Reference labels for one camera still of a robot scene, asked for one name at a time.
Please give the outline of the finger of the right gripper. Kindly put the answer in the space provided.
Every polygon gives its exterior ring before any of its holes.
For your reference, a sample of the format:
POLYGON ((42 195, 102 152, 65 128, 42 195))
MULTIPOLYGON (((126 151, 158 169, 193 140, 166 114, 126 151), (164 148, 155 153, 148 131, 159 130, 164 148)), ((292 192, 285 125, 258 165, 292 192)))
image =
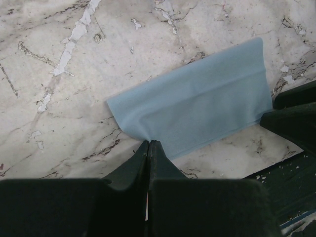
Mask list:
POLYGON ((260 126, 291 141, 306 153, 316 154, 315 102, 265 113, 260 126))
POLYGON ((311 81, 307 84, 287 90, 278 94, 273 102, 273 108, 280 110, 299 106, 316 101, 316 82, 311 81))

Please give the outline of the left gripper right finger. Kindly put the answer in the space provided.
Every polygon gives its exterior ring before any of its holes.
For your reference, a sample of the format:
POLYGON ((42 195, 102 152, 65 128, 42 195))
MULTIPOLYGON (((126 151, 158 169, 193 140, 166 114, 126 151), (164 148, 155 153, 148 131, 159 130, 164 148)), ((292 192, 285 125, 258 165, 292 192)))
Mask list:
POLYGON ((279 237, 267 190, 251 179, 190 179, 159 141, 148 150, 148 236, 279 237))

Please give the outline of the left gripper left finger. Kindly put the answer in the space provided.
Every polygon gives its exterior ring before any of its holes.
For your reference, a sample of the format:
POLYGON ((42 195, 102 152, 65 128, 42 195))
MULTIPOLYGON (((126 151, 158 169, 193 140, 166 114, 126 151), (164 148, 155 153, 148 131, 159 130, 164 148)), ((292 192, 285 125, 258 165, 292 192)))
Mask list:
POLYGON ((0 183, 3 237, 141 237, 149 142, 104 178, 6 179, 0 183))

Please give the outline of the light blue cleaning cloth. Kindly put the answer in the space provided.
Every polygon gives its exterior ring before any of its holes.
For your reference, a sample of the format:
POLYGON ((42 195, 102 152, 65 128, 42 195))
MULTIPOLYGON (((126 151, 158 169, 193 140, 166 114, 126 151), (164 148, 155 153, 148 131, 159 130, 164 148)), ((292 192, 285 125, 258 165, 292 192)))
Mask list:
POLYGON ((259 122, 272 109, 263 41, 255 38, 109 98, 128 136, 174 159, 259 122))

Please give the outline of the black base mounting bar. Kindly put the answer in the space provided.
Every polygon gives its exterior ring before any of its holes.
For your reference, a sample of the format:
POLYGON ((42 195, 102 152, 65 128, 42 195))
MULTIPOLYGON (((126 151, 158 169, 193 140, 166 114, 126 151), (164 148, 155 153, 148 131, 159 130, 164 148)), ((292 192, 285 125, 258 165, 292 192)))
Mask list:
POLYGON ((268 191, 284 237, 316 235, 316 157, 296 154, 246 177, 268 191))

